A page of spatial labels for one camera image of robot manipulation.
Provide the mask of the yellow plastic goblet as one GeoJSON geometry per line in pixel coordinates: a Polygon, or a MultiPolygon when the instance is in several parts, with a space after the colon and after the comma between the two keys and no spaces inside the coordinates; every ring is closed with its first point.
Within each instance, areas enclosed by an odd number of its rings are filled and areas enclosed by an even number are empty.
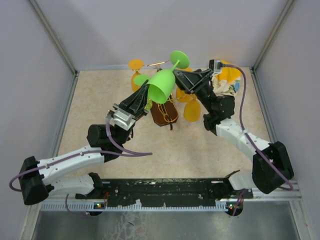
{"type": "Polygon", "coordinates": [[[132,59],[128,63],[128,67],[134,72],[131,77],[131,89],[133,92],[139,89],[139,86],[135,84],[134,79],[140,75],[139,70],[144,67],[144,62],[141,59],[132,59]]]}

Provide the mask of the green goblet front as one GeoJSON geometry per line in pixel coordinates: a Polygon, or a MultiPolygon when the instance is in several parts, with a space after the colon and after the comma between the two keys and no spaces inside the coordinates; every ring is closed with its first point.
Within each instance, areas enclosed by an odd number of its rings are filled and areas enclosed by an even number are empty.
{"type": "Polygon", "coordinates": [[[189,57],[182,51],[174,50],[170,53],[169,60],[172,67],[158,71],[148,82],[148,98],[157,104],[164,104],[171,95],[176,78],[176,68],[185,69],[190,65],[189,57]]]}

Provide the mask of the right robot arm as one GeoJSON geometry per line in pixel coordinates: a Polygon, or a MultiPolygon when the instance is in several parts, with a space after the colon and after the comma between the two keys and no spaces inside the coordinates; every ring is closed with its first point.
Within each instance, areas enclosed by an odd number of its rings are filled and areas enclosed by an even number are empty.
{"type": "Polygon", "coordinates": [[[194,94],[207,113],[203,124],[207,131],[227,140],[252,161],[250,171],[237,171],[227,177],[223,192],[235,198],[241,190],[259,189],[269,194],[276,189],[292,191],[290,180],[294,171],[285,145],[279,141],[271,143],[263,140],[236,123],[235,98],[230,95],[218,96],[212,84],[213,70],[174,70],[176,85],[187,94],[194,94]]]}

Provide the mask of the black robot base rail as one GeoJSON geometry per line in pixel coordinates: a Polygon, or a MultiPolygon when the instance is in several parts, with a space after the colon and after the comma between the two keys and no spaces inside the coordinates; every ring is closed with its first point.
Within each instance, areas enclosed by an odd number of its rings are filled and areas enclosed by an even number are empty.
{"type": "Polygon", "coordinates": [[[126,207],[140,201],[143,207],[214,207],[216,201],[236,199],[241,191],[228,178],[102,179],[91,193],[78,200],[106,200],[108,207],[126,207]]]}

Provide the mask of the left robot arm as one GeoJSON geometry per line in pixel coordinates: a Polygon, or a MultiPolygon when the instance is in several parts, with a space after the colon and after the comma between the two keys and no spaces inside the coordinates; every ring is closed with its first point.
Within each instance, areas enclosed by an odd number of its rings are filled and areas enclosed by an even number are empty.
{"type": "Polygon", "coordinates": [[[54,194],[71,193],[97,199],[104,192],[102,180],[97,174],[88,173],[75,178],[66,175],[118,157],[148,156],[147,152],[124,148],[124,144],[133,138],[136,122],[148,114],[145,109],[148,90],[149,85],[144,83],[129,97],[113,105],[105,117],[105,124],[92,124],[87,132],[87,146],[47,159],[26,158],[16,177],[24,204],[35,205],[54,194]]]}

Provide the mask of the green goblet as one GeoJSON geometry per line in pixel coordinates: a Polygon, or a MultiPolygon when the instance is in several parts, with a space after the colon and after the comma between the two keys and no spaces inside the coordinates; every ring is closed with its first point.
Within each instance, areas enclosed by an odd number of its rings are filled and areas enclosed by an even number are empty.
{"type": "MultiPolygon", "coordinates": [[[[146,74],[139,74],[134,79],[133,82],[140,88],[147,80],[149,80],[149,76],[146,74]]],[[[148,98],[145,106],[145,110],[150,110],[153,106],[153,101],[148,98]]]]}
{"type": "Polygon", "coordinates": [[[164,104],[171,95],[176,78],[176,68],[185,69],[190,65],[189,57],[182,51],[174,50],[170,53],[169,60],[172,67],[158,71],[148,82],[148,98],[157,104],[164,104]]]}

